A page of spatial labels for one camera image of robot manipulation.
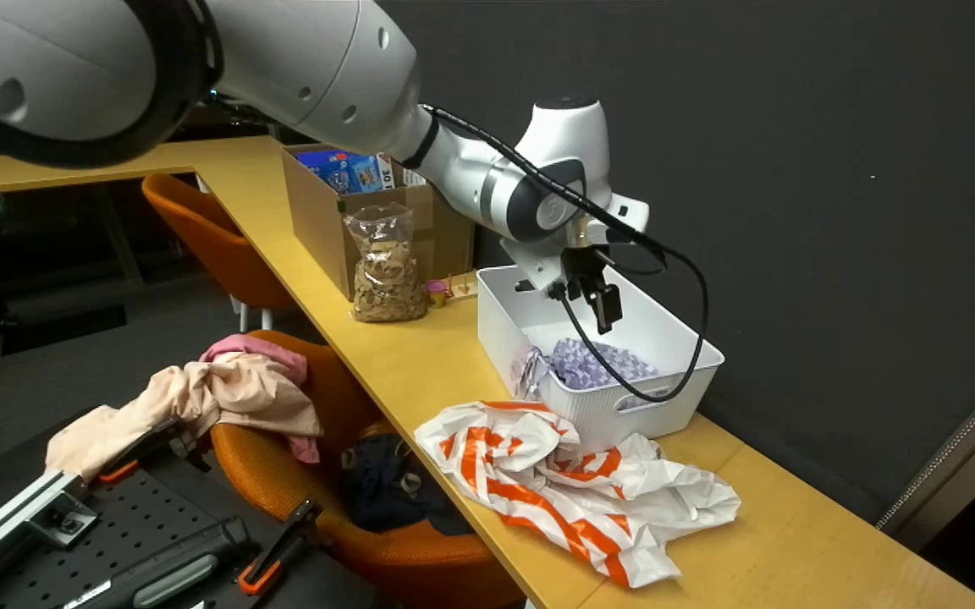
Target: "striped cloth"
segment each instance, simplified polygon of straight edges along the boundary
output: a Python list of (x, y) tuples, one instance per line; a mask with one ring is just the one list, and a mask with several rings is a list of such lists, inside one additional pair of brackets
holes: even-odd
[(734, 520), (743, 505), (648, 436), (577, 452), (577, 426), (543, 403), (462, 403), (427, 420), (418, 444), (469, 496), (625, 588), (678, 580), (663, 544)]

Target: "fabric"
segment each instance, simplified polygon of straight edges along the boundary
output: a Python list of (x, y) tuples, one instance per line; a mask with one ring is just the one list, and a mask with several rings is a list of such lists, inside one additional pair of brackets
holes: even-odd
[(469, 496), (626, 588), (678, 580), (663, 544), (734, 520), (743, 505), (648, 436), (579, 452), (577, 426), (543, 403), (462, 403), (427, 420), (418, 444)]
[(427, 517), (439, 536), (471, 536), (398, 434), (366, 436), (344, 452), (344, 489), (350, 517), (366, 532), (407, 528)]
[(319, 452), (315, 436), (287, 436), (287, 452), (291, 452), (298, 462), (322, 462), (322, 452)]
[(213, 424), (259, 426), (287, 436), (322, 436), (315, 403), (298, 388), (279, 357), (256, 353), (224, 353), (213, 363), (166, 367), (126, 403), (95, 406), (47, 444), (46, 468), (82, 482), (109, 459), (171, 424), (188, 424), (205, 436)]
[(241, 353), (256, 353), (256, 355), (263, 355), (279, 367), (284, 367), (284, 374), (302, 386), (309, 379), (309, 357), (302, 353), (291, 353), (291, 347), (281, 347), (276, 342), (263, 342), (259, 335), (227, 335), (221, 342), (213, 342), (200, 363), (213, 363), (221, 355), (241, 355)]

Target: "purple object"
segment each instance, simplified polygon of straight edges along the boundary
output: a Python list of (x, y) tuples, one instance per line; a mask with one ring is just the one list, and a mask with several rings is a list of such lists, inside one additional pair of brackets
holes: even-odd
[[(602, 342), (593, 342), (593, 347), (626, 379), (626, 381), (645, 381), (654, 379), (657, 368), (637, 357), (626, 347), (613, 347)], [(601, 388), (601, 386), (618, 386), (618, 379), (595, 363), (595, 355), (585, 347), (579, 339), (561, 339), (556, 342), (550, 355), (553, 371), (561, 379), (569, 388)]]

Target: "cable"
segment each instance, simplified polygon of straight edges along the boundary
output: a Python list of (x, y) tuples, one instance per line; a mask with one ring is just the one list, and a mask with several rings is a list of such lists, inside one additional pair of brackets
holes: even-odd
[(595, 208), (595, 202), (585, 201), (582, 192), (577, 192), (577, 191), (569, 191), (567, 182), (553, 178), (550, 173), (543, 173), (538, 165), (533, 165), (517, 148), (512, 148), (509, 141), (494, 139), (490, 133), (471, 125), (469, 120), (439, 109), (439, 104), (432, 104), (432, 116), (433, 116), (437, 122), (447, 122), (447, 125), (469, 133), (469, 135), (483, 139), (490, 148), (497, 148), (509, 162), (516, 162), (516, 165), (517, 165), (525, 177), (533, 177), (538, 187), (544, 187), (550, 192), (569, 201), (573, 208), (579, 208), (582, 212), (602, 220), (605, 228), (620, 231), (626, 240), (648, 246), (652, 256), (662, 262), (662, 266), (669, 266), (669, 256), (673, 256), (673, 262), (680, 262), (680, 263), (693, 273), (702, 303), (697, 303), (697, 339), (693, 339), (693, 347), (692, 347), (692, 363), (689, 363), (689, 368), (683, 368), (683, 374), (680, 374), (680, 381), (678, 381), (673, 388), (663, 388), (663, 391), (654, 391), (654, 395), (652, 395), (652, 391), (639, 391), (637, 386), (631, 386), (631, 381), (595, 353), (595, 344), (593, 344), (588, 335), (582, 330), (582, 324), (579, 324), (577, 311), (569, 308), (569, 300), (559, 298), (561, 308), (567, 308), (567, 316), (569, 316), (569, 323), (577, 324), (579, 339), (582, 339), (585, 347), (593, 353), (593, 357), (595, 357), (626, 391), (635, 391), (637, 398), (648, 398), (648, 403), (669, 403), (669, 398), (680, 395), (683, 386), (692, 381), (693, 368), (697, 368), (702, 344), (706, 344), (706, 339), (707, 339), (707, 319), (710, 319), (710, 298), (707, 298), (707, 282), (706, 282), (702, 266), (697, 266), (689, 253), (680, 253), (680, 250), (673, 250), (673, 246), (669, 246), (669, 245), (662, 245), (662, 240), (635, 231), (631, 224), (618, 220), (613, 212), (605, 212), (602, 208)]
[(208, 45), (210, 61), (213, 61), (213, 64), (210, 64), (210, 86), (217, 86), (221, 74), (224, 74), (224, 47), (221, 47), (221, 35), (217, 35), (213, 9), (210, 9), (208, 0), (195, 0), (191, 8), (195, 8), (197, 19), (200, 19), (200, 28), (205, 28), (205, 45)]

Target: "metal bracket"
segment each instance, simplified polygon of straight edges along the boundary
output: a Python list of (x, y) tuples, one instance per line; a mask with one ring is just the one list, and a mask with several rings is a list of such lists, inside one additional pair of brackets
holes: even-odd
[(39, 532), (46, 541), (58, 548), (73, 548), (95, 520), (98, 514), (68, 495), (68, 487), (79, 477), (47, 470), (39, 482), (31, 482), (22, 495), (15, 495), (0, 506), (0, 548), (26, 532)]

